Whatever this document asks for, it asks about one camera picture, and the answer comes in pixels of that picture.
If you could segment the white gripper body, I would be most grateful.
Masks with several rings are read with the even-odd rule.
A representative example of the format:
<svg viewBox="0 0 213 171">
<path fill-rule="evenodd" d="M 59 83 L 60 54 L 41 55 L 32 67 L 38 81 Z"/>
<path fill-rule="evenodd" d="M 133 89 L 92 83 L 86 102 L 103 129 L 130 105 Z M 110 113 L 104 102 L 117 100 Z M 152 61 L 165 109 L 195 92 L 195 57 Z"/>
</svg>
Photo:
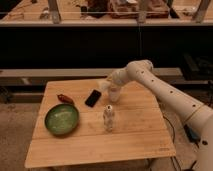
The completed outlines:
<svg viewBox="0 0 213 171">
<path fill-rule="evenodd" d="M 101 92 L 104 92 L 110 88 L 119 89 L 122 87 L 122 83 L 120 82 L 119 73 L 117 71 L 109 74 L 105 79 L 98 82 L 98 89 Z"/>
</svg>

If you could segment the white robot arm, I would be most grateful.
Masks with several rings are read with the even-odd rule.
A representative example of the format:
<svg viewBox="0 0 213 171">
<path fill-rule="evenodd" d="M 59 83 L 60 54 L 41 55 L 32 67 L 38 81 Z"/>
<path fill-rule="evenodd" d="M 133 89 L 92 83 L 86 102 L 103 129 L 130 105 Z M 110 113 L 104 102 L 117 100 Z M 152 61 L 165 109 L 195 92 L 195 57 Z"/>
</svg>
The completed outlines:
<svg viewBox="0 0 213 171">
<path fill-rule="evenodd" d="M 149 60 L 129 62 L 100 81 L 100 90 L 107 91 L 110 100 L 117 100 L 120 89 L 131 81 L 149 89 L 200 137 L 195 171 L 213 171 L 213 109 L 162 81 L 152 70 L 153 64 Z"/>
</svg>

